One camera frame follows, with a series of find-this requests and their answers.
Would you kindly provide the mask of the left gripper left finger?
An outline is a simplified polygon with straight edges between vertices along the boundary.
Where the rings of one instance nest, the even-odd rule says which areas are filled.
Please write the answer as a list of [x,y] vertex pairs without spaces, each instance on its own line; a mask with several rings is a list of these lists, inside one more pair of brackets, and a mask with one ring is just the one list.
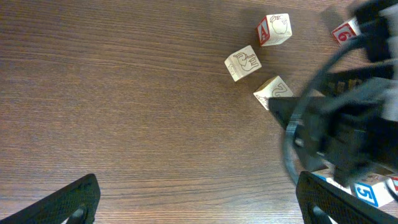
[[93,223],[101,192],[94,174],[87,174],[1,223]]

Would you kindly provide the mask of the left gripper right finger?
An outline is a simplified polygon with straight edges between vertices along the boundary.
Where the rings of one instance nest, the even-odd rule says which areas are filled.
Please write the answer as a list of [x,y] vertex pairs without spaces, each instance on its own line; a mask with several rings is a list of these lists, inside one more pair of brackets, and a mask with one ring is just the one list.
[[347,194],[318,176],[303,171],[296,196],[305,224],[368,223],[397,224],[397,218]]

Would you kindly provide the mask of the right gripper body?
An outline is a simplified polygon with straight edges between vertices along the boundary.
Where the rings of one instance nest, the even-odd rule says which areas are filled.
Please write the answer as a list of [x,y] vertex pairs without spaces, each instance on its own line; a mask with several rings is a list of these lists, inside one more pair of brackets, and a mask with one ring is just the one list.
[[309,96],[302,113],[298,97],[269,100],[269,110],[283,127],[284,150],[294,150],[302,166],[315,171],[334,165],[334,179],[350,185],[377,167],[397,171],[397,118],[386,111],[397,99],[395,80],[367,77],[333,97]]

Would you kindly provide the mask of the plain wooden block blue side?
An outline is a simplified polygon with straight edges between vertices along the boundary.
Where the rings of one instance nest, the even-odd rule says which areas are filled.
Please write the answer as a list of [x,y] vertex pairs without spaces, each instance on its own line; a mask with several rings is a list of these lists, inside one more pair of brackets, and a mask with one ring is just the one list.
[[394,199],[388,189],[395,190],[392,179],[385,175],[370,173],[352,185],[355,196],[372,205],[382,207]]

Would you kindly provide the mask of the green sided number block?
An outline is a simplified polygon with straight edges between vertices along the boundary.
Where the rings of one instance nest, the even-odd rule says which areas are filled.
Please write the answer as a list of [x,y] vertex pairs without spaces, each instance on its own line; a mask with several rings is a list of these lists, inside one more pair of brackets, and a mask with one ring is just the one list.
[[266,110],[269,110],[270,98],[291,97],[294,93],[280,76],[276,76],[263,83],[253,95]]

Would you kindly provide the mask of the ice cream block blue side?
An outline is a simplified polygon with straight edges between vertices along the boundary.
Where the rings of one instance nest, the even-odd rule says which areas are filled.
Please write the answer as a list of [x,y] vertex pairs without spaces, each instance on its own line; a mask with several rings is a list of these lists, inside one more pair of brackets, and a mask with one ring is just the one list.
[[334,181],[333,170],[331,168],[317,170],[317,171],[312,172],[312,174],[321,178],[325,182],[339,188],[340,190],[346,192],[347,194],[350,194],[350,195],[352,194],[350,187],[344,187],[344,186],[340,185],[339,183],[337,183],[336,181]]

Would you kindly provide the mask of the leaf block red side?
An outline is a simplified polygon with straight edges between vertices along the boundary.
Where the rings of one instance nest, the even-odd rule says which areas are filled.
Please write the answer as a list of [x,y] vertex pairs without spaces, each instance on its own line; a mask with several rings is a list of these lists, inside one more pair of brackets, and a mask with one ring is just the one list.
[[392,184],[393,184],[394,189],[395,189],[395,192],[398,193],[398,176],[397,176],[397,174],[389,174],[387,176],[388,176],[388,178],[391,179]]

